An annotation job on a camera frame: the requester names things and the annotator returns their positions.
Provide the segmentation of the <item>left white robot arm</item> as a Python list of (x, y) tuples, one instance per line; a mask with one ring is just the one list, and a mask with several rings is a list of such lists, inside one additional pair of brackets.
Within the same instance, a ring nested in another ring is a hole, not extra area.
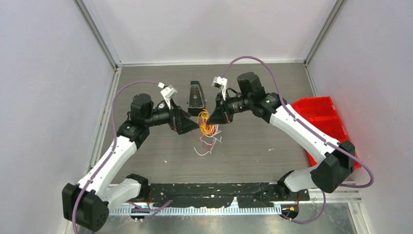
[(97, 232), (104, 226), (109, 213), (123, 203), (131, 199), (145, 201), (150, 186), (143, 176), (130, 174), (117, 186), (110, 188), (109, 185), (147, 139), (150, 127), (164, 124), (179, 135), (199, 127), (173, 100), (164, 100), (155, 107), (150, 95), (135, 95), (128, 118), (119, 127), (109, 149), (77, 184), (67, 183), (63, 188), (64, 218)]

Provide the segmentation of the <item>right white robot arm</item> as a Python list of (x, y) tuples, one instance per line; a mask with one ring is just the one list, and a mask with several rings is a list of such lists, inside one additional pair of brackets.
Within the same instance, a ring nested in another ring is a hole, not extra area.
[(213, 79), (212, 86), (220, 92), (207, 123), (228, 124), (233, 121), (235, 113), (251, 111), (254, 116), (288, 134), (316, 162), (312, 167), (289, 171), (278, 180), (278, 194), (282, 199), (291, 200), (298, 191), (313, 188), (330, 194), (353, 173), (355, 147), (351, 142), (341, 143), (328, 136), (305, 120), (290, 104), (282, 104), (283, 99), (277, 93), (265, 91), (255, 73), (241, 74), (237, 82), (240, 92), (230, 97), (227, 79)]

